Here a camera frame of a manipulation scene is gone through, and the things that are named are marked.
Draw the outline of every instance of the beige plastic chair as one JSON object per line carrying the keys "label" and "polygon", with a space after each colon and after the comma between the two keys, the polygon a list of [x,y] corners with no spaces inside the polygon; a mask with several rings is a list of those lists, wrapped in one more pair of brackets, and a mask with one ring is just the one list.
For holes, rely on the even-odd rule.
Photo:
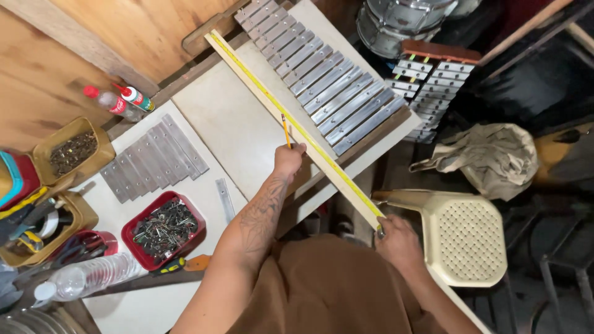
{"label": "beige plastic chair", "polygon": [[374,191],[377,204],[421,214],[425,262],[450,286],[486,288],[507,270],[503,220],[481,196],[430,190]]}

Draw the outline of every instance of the yellow pencil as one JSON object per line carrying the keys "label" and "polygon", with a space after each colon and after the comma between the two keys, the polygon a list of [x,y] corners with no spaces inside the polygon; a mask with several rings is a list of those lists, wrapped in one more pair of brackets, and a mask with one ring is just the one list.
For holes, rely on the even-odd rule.
{"label": "yellow pencil", "polygon": [[280,116],[283,118],[283,127],[285,128],[285,136],[287,137],[287,145],[289,146],[289,148],[291,148],[291,140],[289,139],[289,130],[287,130],[287,121],[285,121],[285,115],[280,114]]}

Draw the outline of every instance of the water bottle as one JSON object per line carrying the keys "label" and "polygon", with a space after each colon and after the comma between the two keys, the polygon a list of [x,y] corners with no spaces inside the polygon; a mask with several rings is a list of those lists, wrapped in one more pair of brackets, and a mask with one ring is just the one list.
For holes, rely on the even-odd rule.
{"label": "water bottle", "polygon": [[86,86],[83,93],[92,99],[95,99],[100,108],[108,110],[112,114],[120,115],[130,122],[140,122],[144,112],[127,102],[123,98],[108,90],[99,90],[97,87]]}
{"label": "water bottle", "polygon": [[33,307],[41,307],[50,300],[71,301],[103,290],[110,285],[138,276],[142,267],[130,253],[98,257],[69,264],[35,288],[37,301]]}

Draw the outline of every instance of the orange handle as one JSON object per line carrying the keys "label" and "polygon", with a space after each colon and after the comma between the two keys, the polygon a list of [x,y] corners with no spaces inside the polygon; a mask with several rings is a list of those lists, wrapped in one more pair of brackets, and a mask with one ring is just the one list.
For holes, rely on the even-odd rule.
{"label": "orange handle", "polygon": [[199,255],[197,257],[193,257],[189,260],[186,260],[186,264],[184,265],[184,270],[187,272],[196,272],[199,270],[204,270],[208,267],[208,263],[210,262],[210,255]]}

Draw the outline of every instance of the measuring tape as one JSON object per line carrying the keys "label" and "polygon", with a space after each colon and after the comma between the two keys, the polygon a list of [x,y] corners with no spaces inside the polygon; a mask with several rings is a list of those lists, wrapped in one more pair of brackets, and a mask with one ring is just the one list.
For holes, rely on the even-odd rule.
{"label": "measuring tape", "polygon": [[[297,129],[297,131],[299,131],[299,133],[301,133],[303,135],[303,137],[307,140],[309,145],[311,147],[313,147],[314,150],[316,150],[324,158],[324,160],[328,163],[328,165],[330,165],[330,167],[332,167],[332,169],[334,169],[338,173],[338,175],[341,177],[341,179],[344,180],[344,182],[349,186],[349,188],[351,188],[355,192],[355,194],[363,201],[363,203],[365,203],[365,205],[367,207],[369,207],[369,209],[376,216],[384,217],[384,214],[381,213],[381,211],[377,208],[377,206],[375,206],[375,204],[369,199],[369,197],[367,197],[361,191],[361,189],[359,189],[359,187],[353,182],[353,180],[351,180],[351,178],[349,178],[349,176],[346,175],[345,171],[339,165],[336,164],[336,162],[328,155],[328,153],[326,153],[326,151],[324,151],[324,149],[322,149],[320,147],[320,145],[318,145],[318,143],[316,143],[315,140],[309,136],[307,131],[305,131],[305,129],[303,129],[295,121],[293,116],[285,108],[283,108],[283,106],[274,98],[274,96],[272,96],[268,92],[268,90],[266,90],[266,88],[264,88],[264,86],[262,86],[262,84],[258,81],[258,79],[256,79],[256,77],[254,77],[254,75],[247,68],[245,68],[245,66],[241,63],[241,61],[239,61],[235,57],[235,55],[225,46],[225,44],[223,42],[221,42],[221,40],[212,31],[209,33],[209,35],[223,49],[223,51],[233,60],[233,62],[235,64],[237,64],[237,66],[239,66],[239,68],[241,68],[241,70],[245,73],[245,75],[248,76],[248,78],[258,87],[258,89],[262,93],[264,93],[264,95],[266,95],[268,100],[270,100],[270,102],[272,102],[272,104],[274,104],[274,106],[280,111],[280,113],[285,115],[286,119],[291,124],[293,124],[293,126]],[[378,225],[376,229],[381,230],[381,225]]]}

